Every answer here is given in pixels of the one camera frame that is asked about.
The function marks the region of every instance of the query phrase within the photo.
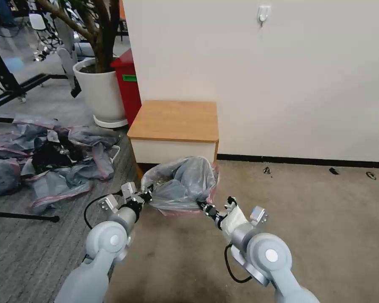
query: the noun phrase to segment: red trash bin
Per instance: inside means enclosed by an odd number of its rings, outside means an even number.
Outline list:
[[[121,57],[111,63],[111,67],[115,69],[117,74],[126,119],[128,120],[128,125],[131,126],[142,105],[132,50],[129,49],[124,52]]]

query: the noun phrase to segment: pile of plastic bags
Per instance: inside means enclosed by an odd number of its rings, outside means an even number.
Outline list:
[[[58,121],[17,115],[13,130],[0,135],[0,195],[26,185],[38,213],[54,202],[90,191],[91,179],[113,177],[108,155],[119,140],[111,130],[62,127]]]

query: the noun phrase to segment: white wall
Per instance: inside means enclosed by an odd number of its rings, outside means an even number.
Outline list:
[[[217,101],[219,153],[379,161],[379,0],[124,5],[142,100]]]

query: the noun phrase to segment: floor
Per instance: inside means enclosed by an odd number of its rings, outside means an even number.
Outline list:
[[[15,41],[0,38],[4,56],[19,57],[24,67],[17,79],[38,72],[61,73],[56,55],[32,62],[31,33]],[[12,43],[19,43],[15,52]],[[129,43],[117,45],[121,50]],[[0,107],[15,112],[58,118],[64,125],[89,124],[92,117],[81,96],[73,99],[67,82],[50,80],[17,100]],[[0,124],[0,132],[8,125]],[[52,211],[59,223],[0,219],[0,303],[53,302],[68,272],[84,255],[88,233],[82,219],[85,205],[104,192],[136,177],[133,158],[123,152],[113,180],[98,182],[89,194]],[[248,216],[255,205],[267,209],[266,231],[281,237],[293,254],[293,273],[321,302],[379,302],[379,169],[218,161],[220,182],[215,198],[223,208],[235,196]],[[263,174],[269,165],[271,175]],[[23,212],[28,193],[0,198],[1,211]],[[102,220],[95,209],[91,222]],[[255,281],[236,284],[226,271],[224,239],[203,215],[164,217],[145,207],[136,224],[136,237],[126,259],[115,267],[106,303],[119,302],[273,302],[273,288]],[[238,277],[244,271],[230,261]]]
[[[267,209],[266,232],[290,247],[293,273],[321,302],[379,302],[379,169],[218,161],[215,198],[235,196],[248,217]],[[271,175],[263,174],[269,165]],[[115,268],[107,303],[273,302],[273,288],[237,284],[225,242],[203,215],[163,217],[146,208],[127,258]],[[237,277],[244,271],[231,262]]]

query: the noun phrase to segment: green label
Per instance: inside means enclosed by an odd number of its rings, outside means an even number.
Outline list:
[[[124,81],[137,82],[136,75],[122,75]]]

